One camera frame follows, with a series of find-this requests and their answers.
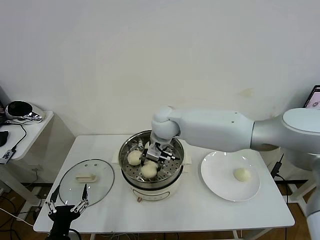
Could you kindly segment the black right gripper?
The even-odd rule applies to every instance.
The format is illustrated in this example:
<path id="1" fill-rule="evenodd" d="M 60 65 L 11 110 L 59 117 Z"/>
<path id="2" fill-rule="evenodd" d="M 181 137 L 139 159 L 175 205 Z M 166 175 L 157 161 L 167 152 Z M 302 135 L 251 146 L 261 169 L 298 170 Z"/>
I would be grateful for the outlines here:
<path id="1" fill-rule="evenodd" d="M 149 150 L 157 153 L 163 153 L 167 152 L 169 148 L 172 148 L 172 144 L 169 142 L 158 142 L 154 139 L 150 139 L 149 141 Z M 145 161 L 147 159 L 147 152 L 148 149 L 145 148 L 139 157 L 140 165 L 143 166 L 145 164 Z M 166 162 L 165 161 L 158 161 L 157 163 L 157 172 L 162 174 L 166 172 Z"/>

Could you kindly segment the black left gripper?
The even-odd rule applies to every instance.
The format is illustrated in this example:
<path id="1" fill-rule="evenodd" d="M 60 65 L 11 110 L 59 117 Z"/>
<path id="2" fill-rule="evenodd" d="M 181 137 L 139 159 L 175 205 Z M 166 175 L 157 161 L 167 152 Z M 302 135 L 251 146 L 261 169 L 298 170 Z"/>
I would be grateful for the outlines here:
<path id="1" fill-rule="evenodd" d="M 62 205 L 56 207 L 60 185 L 53 191 L 49 201 L 45 202 L 48 208 L 48 217 L 53 221 L 48 240 L 70 240 L 69 231 L 76 213 L 82 213 L 89 205 L 87 184 L 84 185 L 81 200 L 76 205 Z"/>

